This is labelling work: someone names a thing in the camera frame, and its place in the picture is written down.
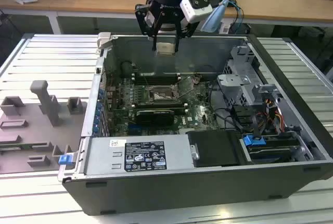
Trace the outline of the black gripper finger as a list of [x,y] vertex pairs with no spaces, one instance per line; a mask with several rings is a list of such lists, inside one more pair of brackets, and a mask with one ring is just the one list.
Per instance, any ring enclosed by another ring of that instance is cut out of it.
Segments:
[[191,37],[195,29],[191,23],[188,23],[186,27],[182,28],[181,25],[182,17],[178,13],[173,13],[173,19],[176,29],[174,51],[177,53],[180,39]]
[[[154,18],[153,23],[149,26],[146,17],[151,14]],[[157,4],[137,4],[135,7],[135,16],[139,24],[142,35],[153,39],[152,50],[157,49],[157,35],[161,29],[164,20],[164,11]]]

